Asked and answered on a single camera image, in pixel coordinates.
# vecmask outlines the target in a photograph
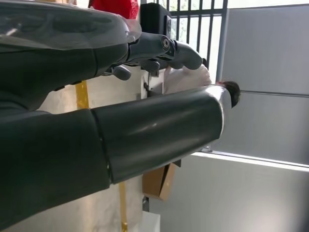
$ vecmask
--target glossy plastic cover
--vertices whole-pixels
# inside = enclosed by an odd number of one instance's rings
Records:
[[[142,29],[137,20],[70,4],[0,1],[0,44],[57,50],[132,43]]]

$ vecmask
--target metal screw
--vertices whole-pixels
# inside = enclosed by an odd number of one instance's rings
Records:
[[[170,41],[167,38],[164,38],[162,40],[162,46],[164,49],[169,49],[170,48]]]

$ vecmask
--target dark gray cylinder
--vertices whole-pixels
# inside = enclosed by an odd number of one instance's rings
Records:
[[[210,88],[217,88],[219,98]],[[220,97],[226,92],[219,86],[202,87],[92,112],[103,137],[112,180],[118,183],[219,139],[223,126]]]

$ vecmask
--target gray wall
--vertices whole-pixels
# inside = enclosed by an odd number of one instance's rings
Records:
[[[222,79],[246,92],[211,148],[309,164],[308,22],[309,6],[230,10]]]
[[[309,164],[309,6],[229,10],[222,77],[242,97],[213,150]],[[190,156],[162,232],[309,231],[309,174]]]
[[[150,211],[161,232],[304,232],[308,185],[305,172],[189,156]]]

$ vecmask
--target red clothing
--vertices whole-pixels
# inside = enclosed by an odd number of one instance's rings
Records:
[[[139,12],[137,0],[93,0],[92,6],[96,10],[118,14],[127,19],[136,19]]]

